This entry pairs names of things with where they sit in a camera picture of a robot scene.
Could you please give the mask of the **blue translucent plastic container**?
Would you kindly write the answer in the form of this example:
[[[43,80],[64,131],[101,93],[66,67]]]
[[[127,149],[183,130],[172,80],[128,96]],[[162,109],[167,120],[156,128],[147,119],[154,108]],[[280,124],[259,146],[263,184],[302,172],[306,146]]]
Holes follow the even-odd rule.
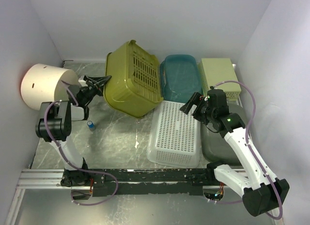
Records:
[[[193,93],[202,93],[198,66],[191,55],[167,56],[160,64],[160,80],[165,101],[186,103]]]

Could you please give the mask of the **pale green perforated box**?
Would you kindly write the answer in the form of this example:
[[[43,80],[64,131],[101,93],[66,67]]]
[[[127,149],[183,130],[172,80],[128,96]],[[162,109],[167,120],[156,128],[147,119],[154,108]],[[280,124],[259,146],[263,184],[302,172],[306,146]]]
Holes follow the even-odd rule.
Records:
[[[238,81],[229,58],[202,58],[198,68],[204,95],[207,95],[207,91],[210,90],[211,86],[216,87],[217,83],[228,80]],[[225,83],[216,88],[222,89],[229,101],[237,101],[241,93],[241,87],[237,83]]]

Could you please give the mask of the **olive green tub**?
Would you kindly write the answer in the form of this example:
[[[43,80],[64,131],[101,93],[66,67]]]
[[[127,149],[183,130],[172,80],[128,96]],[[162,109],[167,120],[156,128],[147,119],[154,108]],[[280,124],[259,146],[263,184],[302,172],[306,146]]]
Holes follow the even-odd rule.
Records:
[[[110,107],[135,118],[141,118],[162,101],[159,61],[136,44],[124,43],[106,58],[106,76],[111,79],[104,87]]]

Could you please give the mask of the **white perforated basket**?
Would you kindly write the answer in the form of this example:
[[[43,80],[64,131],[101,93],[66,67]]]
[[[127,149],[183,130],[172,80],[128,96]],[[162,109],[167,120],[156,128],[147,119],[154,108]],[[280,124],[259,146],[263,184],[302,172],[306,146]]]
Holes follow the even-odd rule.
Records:
[[[195,168],[201,153],[201,125],[180,111],[183,103],[162,101],[154,110],[147,159],[159,165]]]

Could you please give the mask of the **large metal tray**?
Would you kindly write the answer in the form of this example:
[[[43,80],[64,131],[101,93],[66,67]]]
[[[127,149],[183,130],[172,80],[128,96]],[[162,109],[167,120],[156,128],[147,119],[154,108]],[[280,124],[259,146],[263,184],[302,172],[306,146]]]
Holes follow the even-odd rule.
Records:
[[[201,148],[204,158],[209,162],[222,161],[233,167],[241,166],[235,152],[219,134],[212,133],[212,124],[205,126],[201,123]]]

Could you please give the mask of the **cream cylindrical container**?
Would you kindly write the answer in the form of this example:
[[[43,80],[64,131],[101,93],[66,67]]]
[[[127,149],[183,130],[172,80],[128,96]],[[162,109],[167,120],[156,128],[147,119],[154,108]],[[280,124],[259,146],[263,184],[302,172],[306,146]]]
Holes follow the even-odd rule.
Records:
[[[36,64],[22,79],[20,87],[22,99],[34,110],[39,110],[42,102],[67,100],[68,95],[63,82],[78,85],[78,76],[70,69]]]

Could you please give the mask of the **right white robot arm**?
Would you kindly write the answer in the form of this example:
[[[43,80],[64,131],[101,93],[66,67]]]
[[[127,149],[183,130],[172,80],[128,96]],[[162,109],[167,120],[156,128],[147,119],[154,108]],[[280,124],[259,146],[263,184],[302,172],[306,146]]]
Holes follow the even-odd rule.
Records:
[[[290,186],[286,179],[280,180],[262,159],[242,118],[230,112],[225,92],[214,88],[206,96],[195,92],[180,111],[188,114],[194,105],[193,118],[204,125],[212,124],[215,133],[232,148],[247,174],[243,177],[228,164],[214,162],[207,165],[206,181],[211,185],[221,182],[229,186],[241,197],[250,215],[256,217],[266,213],[274,220],[281,219]],[[270,214],[274,209],[279,209],[278,216]]]

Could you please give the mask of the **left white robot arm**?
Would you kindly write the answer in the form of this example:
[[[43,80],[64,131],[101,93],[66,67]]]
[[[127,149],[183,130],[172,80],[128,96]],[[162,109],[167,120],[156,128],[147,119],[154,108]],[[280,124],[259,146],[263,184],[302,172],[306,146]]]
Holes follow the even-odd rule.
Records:
[[[39,138],[50,143],[61,156],[64,163],[61,186],[84,186],[91,179],[88,165],[71,139],[72,114],[74,113],[78,120],[87,120],[90,102],[95,96],[104,96],[104,87],[111,78],[110,75],[84,76],[85,86],[61,80],[68,99],[41,103],[35,132]]]

